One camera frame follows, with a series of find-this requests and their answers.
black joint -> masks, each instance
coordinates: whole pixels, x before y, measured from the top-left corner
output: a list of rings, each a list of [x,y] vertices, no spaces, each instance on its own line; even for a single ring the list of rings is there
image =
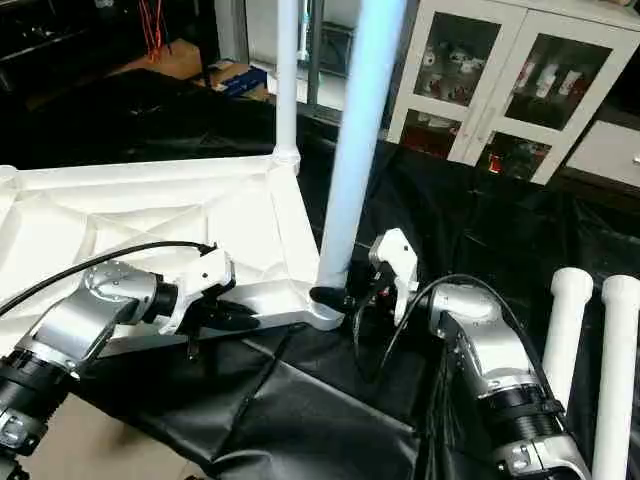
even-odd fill
[[[309,296],[314,302],[340,313],[347,313],[356,307],[355,299],[350,297],[344,288],[313,287]]]
[[[178,286],[171,283],[158,282],[156,294],[142,320],[152,323],[157,315],[170,317],[178,300]]]

white pipe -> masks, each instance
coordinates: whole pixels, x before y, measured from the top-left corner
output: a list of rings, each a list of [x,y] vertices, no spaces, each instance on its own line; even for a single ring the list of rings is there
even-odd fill
[[[278,98],[276,162],[297,165],[296,89],[298,73],[298,0],[278,0]]]
[[[562,268],[553,274],[553,307],[542,366],[555,397],[569,405],[584,307],[591,298],[593,280],[579,268]]]
[[[362,2],[331,178],[318,285],[341,288],[360,222],[406,0]]]
[[[625,480],[636,374],[640,282],[615,275],[602,286],[604,346],[593,457],[594,480]]]

wooden surface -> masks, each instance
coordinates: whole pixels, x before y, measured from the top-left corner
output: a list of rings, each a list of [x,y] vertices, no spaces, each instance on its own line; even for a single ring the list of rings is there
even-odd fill
[[[195,45],[179,38],[171,42],[171,53],[165,46],[161,49],[160,57],[157,60],[153,61],[145,55],[117,68],[112,74],[135,70],[137,68],[144,68],[179,80],[186,80],[198,75],[202,71],[200,51]]]

floor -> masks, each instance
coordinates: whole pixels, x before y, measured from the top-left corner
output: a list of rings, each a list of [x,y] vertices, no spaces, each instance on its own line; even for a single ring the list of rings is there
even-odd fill
[[[69,396],[31,457],[21,458],[33,480],[183,480],[198,467],[144,433]]]

red object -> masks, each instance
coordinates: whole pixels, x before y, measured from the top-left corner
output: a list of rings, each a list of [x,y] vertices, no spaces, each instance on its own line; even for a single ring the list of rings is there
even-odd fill
[[[502,172],[502,162],[500,160],[500,156],[495,153],[489,154],[489,171],[491,173],[500,173]]]

